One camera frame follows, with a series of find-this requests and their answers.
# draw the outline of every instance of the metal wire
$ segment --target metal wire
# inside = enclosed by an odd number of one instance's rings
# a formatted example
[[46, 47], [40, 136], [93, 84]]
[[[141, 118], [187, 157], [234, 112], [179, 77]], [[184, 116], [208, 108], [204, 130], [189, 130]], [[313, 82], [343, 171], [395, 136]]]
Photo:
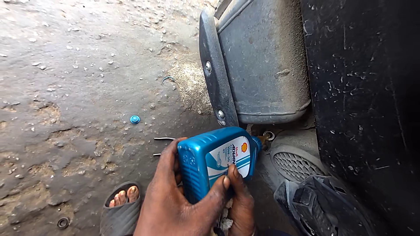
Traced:
[[175, 82], [175, 78], [174, 78], [174, 77], [172, 77], [172, 76], [167, 76], [167, 77], [163, 78], [163, 80], [162, 80], [162, 85], [163, 85], [163, 82], [164, 82], [166, 79], [172, 79], [172, 82]]
[[170, 140], [175, 140], [175, 138], [171, 138], [171, 137], [155, 137], [155, 140], [162, 140], [162, 139], [170, 139]]
[[[165, 139], [169, 139], [169, 140], [175, 140], [175, 138], [171, 138], [171, 137], [155, 137], [153, 138], [154, 140], [165, 140]], [[153, 154], [154, 157], [156, 156], [160, 156], [160, 153], [155, 153]]]

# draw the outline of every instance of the hand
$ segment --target hand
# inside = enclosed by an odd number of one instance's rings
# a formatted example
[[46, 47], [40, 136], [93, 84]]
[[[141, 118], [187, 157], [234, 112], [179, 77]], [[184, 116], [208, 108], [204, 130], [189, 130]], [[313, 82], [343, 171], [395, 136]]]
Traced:
[[150, 182], [140, 211], [134, 236], [208, 235], [226, 205], [228, 176], [221, 176], [208, 194], [197, 204], [190, 204], [177, 187], [181, 182], [177, 144], [171, 142], [160, 155], [156, 173]]
[[229, 218], [234, 221], [229, 229], [229, 236], [251, 236], [255, 231], [254, 198], [235, 165], [229, 166], [228, 176], [235, 191], [234, 202], [229, 211]]

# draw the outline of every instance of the shell advance label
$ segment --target shell advance label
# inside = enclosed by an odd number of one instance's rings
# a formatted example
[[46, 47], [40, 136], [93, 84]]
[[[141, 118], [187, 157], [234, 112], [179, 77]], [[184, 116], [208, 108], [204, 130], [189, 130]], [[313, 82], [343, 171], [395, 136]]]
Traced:
[[213, 186], [219, 176], [227, 173], [231, 164], [236, 164], [242, 177], [246, 177], [249, 173], [250, 161], [249, 142], [245, 136], [237, 137], [210, 151], [206, 155], [210, 186]]

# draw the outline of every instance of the oil bottle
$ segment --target oil bottle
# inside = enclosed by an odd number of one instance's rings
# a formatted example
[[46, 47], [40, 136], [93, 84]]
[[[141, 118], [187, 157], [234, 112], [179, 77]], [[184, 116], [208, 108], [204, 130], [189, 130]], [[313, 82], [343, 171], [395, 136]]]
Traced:
[[214, 182], [235, 164], [245, 179], [254, 173], [264, 137], [250, 136], [240, 127], [225, 127], [178, 143], [185, 197], [192, 204], [201, 200]]

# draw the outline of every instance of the slipper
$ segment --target slipper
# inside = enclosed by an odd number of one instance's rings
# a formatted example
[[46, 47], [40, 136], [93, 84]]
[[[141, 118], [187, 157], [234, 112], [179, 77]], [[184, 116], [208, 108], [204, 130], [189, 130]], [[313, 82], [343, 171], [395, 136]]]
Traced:
[[[126, 203], [117, 206], [109, 207], [109, 203], [114, 196], [120, 191], [125, 192], [131, 186], [137, 186], [139, 189], [139, 198], [135, 202], [128, 202], [129, 198], [126, 197]], [[101, 236], [132, 236], [136, 229], [137, 219], [140, 214], [140, 206], [142, 200], [140, 196], [140, 185], [134, 181], [128, 181], [118, 185], [113, 190], [112, 194], [108, 197], [102, 207], [100, 235]]]

